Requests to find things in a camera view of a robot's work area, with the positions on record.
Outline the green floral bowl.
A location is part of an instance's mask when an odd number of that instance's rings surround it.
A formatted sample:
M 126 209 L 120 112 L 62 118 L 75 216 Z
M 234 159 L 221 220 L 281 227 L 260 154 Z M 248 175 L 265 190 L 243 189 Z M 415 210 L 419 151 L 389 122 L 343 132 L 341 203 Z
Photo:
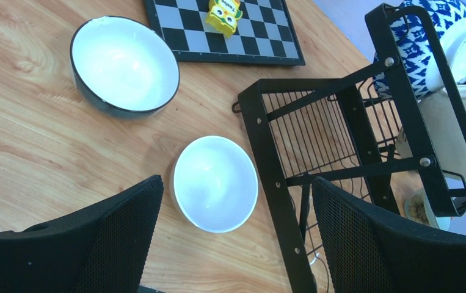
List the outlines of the green floral bowl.
M 417 190 L 412 197 L 404 202 L 404 212 L 409 220 L 433 228 L 448 231 L 451 217 L 436 217 L 423 188 Z

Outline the black wire dish rack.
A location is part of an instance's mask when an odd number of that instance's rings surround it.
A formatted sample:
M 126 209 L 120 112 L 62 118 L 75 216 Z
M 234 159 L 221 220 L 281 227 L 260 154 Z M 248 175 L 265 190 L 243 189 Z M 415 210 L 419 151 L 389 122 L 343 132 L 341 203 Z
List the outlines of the black wire dish rack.
M 428 12 L 383 3 L 366 14 L 376 61 L 339 79 L 260 79 L 232 106 L 242 115 L 293 292 L 316 292 L 309 263 L 319 231 L 312 184 L 324 178 L 397 215 L 394 173 L 417 171 L 435 215 L 466 210 L 450 189 L 390 28 L 419 17 L 466 143 L 466 110 Z

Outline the cream leaf bowl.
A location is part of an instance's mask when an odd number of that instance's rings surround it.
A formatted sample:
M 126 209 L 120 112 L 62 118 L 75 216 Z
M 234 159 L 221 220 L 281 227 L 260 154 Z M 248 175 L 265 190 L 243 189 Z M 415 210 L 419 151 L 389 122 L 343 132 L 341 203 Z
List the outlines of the cream leaf bowl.
M 466 85 L 457 88 L 466 110 Z M 440 166 L 450 172 L 445 176 L 459 179 L 462 175 L 466 181 L 466 143 L 446 89 L 421 100 L 418 107 Z

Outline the teal white striped bowl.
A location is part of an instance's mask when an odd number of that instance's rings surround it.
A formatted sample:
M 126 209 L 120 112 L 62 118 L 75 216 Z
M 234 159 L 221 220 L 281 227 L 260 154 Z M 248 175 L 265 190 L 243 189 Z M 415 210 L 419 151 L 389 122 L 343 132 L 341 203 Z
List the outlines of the teal white striped bowl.
M 146 25 L 105 15 L 80 25 L 70 41 L 73 82 L 104 114 L 154 115 L 176 96 L 180 66 L 167 43 Z

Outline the cream painted bowl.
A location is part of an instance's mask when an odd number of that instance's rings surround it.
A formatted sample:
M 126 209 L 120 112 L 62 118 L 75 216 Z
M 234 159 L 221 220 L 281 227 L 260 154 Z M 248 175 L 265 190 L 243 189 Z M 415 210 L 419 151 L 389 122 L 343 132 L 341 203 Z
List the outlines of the cream painted bowl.
M 170 195 L 176 210 L 195 227 L 229 233 L 252 215 L 258 200 L 258 175 L 247 152 L 222 136 L 189 143 L 176 159 Z

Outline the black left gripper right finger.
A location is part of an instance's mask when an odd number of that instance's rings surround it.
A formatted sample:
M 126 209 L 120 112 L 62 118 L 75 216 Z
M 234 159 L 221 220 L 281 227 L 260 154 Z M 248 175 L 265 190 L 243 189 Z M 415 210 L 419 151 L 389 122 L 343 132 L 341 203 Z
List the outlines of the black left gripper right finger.
M 371 204 L 324 178 L 313 206 L 336 292 L 466 292 L 466 236 Z

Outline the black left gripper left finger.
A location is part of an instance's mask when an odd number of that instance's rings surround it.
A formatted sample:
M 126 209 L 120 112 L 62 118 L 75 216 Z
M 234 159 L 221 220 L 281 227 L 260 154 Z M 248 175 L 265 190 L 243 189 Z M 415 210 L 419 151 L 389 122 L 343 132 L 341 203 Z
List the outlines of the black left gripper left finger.
M 153 175 L 63 217 L 0 232 L 0 292 L 149 292 L 140 281 L 163 192 Z

